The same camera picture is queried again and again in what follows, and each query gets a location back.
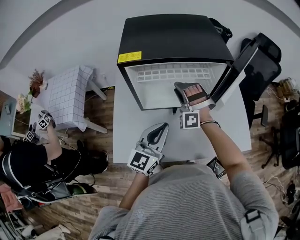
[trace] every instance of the hand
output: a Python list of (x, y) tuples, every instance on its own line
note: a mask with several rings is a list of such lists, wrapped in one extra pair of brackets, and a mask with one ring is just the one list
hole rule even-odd
[[(193, 87), (189, 87), (187, 89), (184, 90), (184, 93), (186, 94), (187, 97), (192, 96), (196, 93), (200, 93), (202, 92), (202, 89), (199, 85), (193, 86)], [(196, 105), (198, 103), (204, 102), (205, 100), (207, 100), (206, 97), (202, 97), (200, 99), (197, 99), (195, 101), (190, 102), (189, 104), (191, 106)], [(200, 122), (205, 122), (205, 121), (210, 121), (212, 120), (212, 117), (210, 115), (210, 109), (209, 107), (204, 107), (199, 109), (200, 112)]]

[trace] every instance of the chair base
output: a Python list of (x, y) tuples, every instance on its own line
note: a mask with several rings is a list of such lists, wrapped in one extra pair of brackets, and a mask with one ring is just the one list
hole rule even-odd
[(269, 142), (269, 141), (263, 139), (262, 137), (259, 137), (260, 141), (264, 142), (265, 144), (267, 144), (268, 146), (270, 146), (272, 148), (272, 153), (268, 157), (265, 164), (262, 165), (262, 169), (265, 168), (269, 164), (269, 162), (271, 161), (271, 159), (273, 158), (274, 155), (276, 156), (276, 163), (274, 163), (274, 167), (279, 166), (279, 156), (281, 155), (280, 150), (279, 150), (279, 142), (278, 142), (278, 138), (277, 138), (277, 133), (279, 133), (279, 130), (272, 127), (272, 133), (273, 133), (273, 142)]

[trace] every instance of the yellow sticker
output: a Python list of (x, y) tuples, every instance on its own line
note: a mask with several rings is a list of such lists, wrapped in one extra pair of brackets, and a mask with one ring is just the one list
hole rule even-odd
[(142, 51), (129, 52), (129, 53), (120, 54), (118, 58), (118, 63), (141, 60), (141, 59), (142, 59)]

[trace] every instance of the pink cloth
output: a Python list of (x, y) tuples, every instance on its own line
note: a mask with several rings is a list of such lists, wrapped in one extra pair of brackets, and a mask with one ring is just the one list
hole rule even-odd
[(17, 200), (16, 195), (10, 190), (10, 186), (6, 183), (0, 186), (0, 193), (7, 212), (23, 208), (22, 204)]

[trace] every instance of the wristband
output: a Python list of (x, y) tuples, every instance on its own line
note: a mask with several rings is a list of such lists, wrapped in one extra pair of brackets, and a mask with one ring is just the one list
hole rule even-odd
[(219, 126), (219, 128), (221, 128), (220, 124), (217, 121), (214, 121), (214, 120), (200, 122), (200, 126), (203, 125), (203, 124), (205, 124), (205, 123), (210, 123), (210, 122), (217, 124)]

